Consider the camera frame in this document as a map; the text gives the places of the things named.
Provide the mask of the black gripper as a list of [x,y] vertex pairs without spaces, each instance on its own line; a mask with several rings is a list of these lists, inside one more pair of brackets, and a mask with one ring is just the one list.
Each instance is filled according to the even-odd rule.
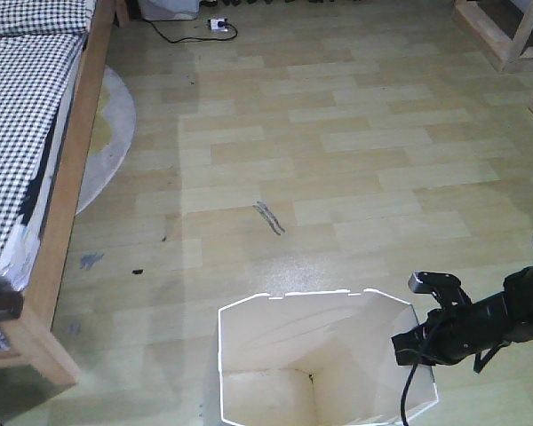
[[[425,337],[437,326],[428,340],[424,354],[421,353]],[[440,308],[427,314],[422,327],[391,338],[394,356],[398,365],[423,364],[455,365],[462,359],[493,347],[493,329],[488,314],[483,310],[462,309],[454,317]]]

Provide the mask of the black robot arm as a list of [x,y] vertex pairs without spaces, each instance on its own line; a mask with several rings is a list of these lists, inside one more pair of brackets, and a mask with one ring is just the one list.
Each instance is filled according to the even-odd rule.
[[500,349],[533,340],[533,265],[508,275],[501,292],[476,303],[459,278],[445,272],[414,272],[409,288],[432,295],[440,307],[392,337],[400,366],[453,366],[473,355],[473,371],[480,373]]

